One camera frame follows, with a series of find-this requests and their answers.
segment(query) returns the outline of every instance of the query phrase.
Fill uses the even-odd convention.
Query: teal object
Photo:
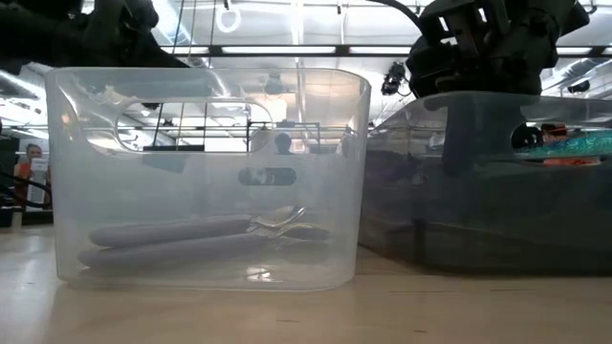
[[[611,153],[612,133],[609,132],[558,141],[541,147],[519,149],[515,152],[521,159],[593,157]]]

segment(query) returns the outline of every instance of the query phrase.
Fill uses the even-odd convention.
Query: table surface
[[[53,229],[0,234],[3,344],[611,343],[612,279],[426,274],[364,249],[319,292],[76,290]]]

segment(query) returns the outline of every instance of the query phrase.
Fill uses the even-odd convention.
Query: utensil
[[[137,247],[174,241],[229,236],[251,232],[261,226],[281,228],[301,218],[306,209],[283,206],[261,214],[213,216],[169,223],[108,226],[89,234],[91,242],[101,247]]]
[[[110,247],[81,252],[78,260],[92,269],[160,269],[202,260],[219,260],[257,252],[279,237],[324,242],[328,230],[312,224],[288,224],[275,231],[259,227],[249,233],[138,247]]]
[[[244,233],[250,224],[249,215],[213,216],[172,223],[108,226],[92,231],[89,239],[102,247],[136,247]]]
[[[299,220],[305,213],[306,208],[302,206],[283,206],[252,219],[247,232],[252,232],[260,227],[282,228]]]

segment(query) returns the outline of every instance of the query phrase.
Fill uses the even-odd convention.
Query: robotic arm
[[[451,91],[539,95],[558,39],[589,23],[576,0],[435,0],[406,66],[417,97]]]
[[[31,61],[52,67],[188,66],[162,51],[153,35],[159,20],[150,0],[0,0],[0,68],[18,74]]]

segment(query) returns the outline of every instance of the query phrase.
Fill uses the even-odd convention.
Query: plastic storage container
[[[324,290],[352,278],[364,79],[333,70],[63,69],[48,73],[47,93],[61,279]],[[268,109],[280,97],[286,112]],[[118,125],[137,102],[246,103],[247,113],[264,109],[267,124],[247,130],[248,152],[135,151]],[[292,135],[302,154],[279,154],[274,137],[300,123],[308,128]]]
[[[360,243],[464,272],[610,273],[610,153],[609,101],[414,101],[370,133]]]

